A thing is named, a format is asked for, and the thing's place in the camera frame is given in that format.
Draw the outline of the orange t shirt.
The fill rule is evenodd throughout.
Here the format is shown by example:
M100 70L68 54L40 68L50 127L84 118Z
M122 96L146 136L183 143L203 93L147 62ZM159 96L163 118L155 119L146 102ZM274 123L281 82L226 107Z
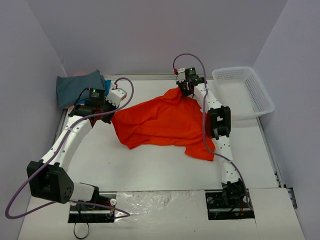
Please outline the orange t shirt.
M117 111L111 122L121 144L184 147L192 158L213 161L215 145L203 137L202 111L196 99L184 97L179 88Z

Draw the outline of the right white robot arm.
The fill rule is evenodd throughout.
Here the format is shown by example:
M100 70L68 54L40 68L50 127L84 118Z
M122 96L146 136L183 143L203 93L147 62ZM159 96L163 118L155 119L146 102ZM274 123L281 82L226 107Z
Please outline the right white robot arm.
M222 202L229 207L234 206L246 195L242 177L233 163L231 151L231 109L222 105L210 91L204 77L196 74L196 69L174 69L176 84L183 96L195 96L202 107L203 140L210 138L215 146L214 156L217 157L221 170Z

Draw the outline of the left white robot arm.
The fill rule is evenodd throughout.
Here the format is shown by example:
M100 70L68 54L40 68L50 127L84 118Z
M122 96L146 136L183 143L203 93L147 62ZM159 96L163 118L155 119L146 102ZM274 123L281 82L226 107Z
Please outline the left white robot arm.
M68 115L67 124L51 149L39 161L27 166L31 195L36 198L65 204L82 200L89 209L97 208L101 197L94 187L82 187L68 175L70 162L84 137L98 120L111 123L115 110L127 96L119 88L109 90L89 89L84 104L76 104Z

